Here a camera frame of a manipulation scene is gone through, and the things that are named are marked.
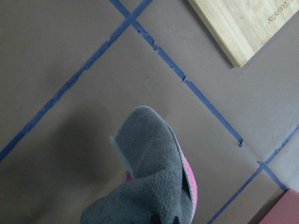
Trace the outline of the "grey and pink cloth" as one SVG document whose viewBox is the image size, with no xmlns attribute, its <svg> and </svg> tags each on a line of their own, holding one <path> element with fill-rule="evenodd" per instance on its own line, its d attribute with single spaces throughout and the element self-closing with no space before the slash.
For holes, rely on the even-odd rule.
<svg viewBox="0 0 299 224">
<path fill-rule="evenodd" d="M 111 139 L 127 167 L 123 183 L 88 206 L 82 224 L 190 224 L 194 175 L 171 127 L 150 107 L 135 108 Z"/>
</svg>

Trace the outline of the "bamboo cutting board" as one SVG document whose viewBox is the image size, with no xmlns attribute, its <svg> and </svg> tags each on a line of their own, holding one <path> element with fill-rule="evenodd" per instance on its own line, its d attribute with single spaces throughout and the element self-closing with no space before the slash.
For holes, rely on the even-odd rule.
<svg viewBox="0 0 299 224">
<path fill-rule="evenodd" d="M 234 67 L 244 66 L 299 10 L 297 0 L 191 0 Z"/>
</svg>

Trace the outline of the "pink plastic bin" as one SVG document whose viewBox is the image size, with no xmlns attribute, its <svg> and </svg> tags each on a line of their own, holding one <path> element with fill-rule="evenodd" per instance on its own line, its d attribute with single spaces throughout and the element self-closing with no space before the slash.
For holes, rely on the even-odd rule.
<svg viewBox="0 0 299 224">
<path fill-rule="evenodd" d="M 299 193 L 287 190 L 263 218 L 252 218 L 249 224 L 298 224 Z"/>
</svg>

